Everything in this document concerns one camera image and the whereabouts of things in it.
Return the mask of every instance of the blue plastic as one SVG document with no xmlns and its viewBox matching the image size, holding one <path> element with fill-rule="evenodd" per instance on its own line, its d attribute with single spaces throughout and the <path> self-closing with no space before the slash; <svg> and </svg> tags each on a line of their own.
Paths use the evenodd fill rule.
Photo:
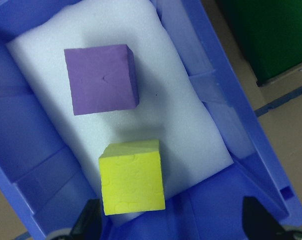
<svg viewBox="0 0 302 240">
<path fill-rule="evenodd" d="M 0 0 L 0 189 L 34 239 L 71 227 L 95 194 L 24 80 L 5 43 L 78 0 Z M 234 164 L 115 228 L 104 240 L 245 238 L 243 196 L 282 223 L 302 224 L 302 206 L 221 48 L 199 0 L 152 0 Z"/>
</svg>

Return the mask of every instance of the purple cube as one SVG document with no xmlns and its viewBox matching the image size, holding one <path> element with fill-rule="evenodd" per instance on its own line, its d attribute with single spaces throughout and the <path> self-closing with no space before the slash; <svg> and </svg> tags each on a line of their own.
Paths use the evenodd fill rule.
<svg viewBox="0 0 302 240">
<path fill-rule="evenodd" d="M 134 56 L 127 45 L 64 50 L 74 115 L 139 104 Z"/>
</svg>

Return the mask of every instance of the cube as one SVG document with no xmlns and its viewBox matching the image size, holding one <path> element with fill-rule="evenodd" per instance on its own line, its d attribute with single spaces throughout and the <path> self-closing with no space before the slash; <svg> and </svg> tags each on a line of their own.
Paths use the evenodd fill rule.
<svg viewBox="0 0 302 240">
<path fill-rule="evenodd" d="M 137 107 L 133 52 L 127 45 L 64 50 L 74 115 Z"/>
<path fill-rule="evenodd" d="M 165 209 L 158 140 L 110 144 L 99 167 L 106 215 Z"/>
</svg>

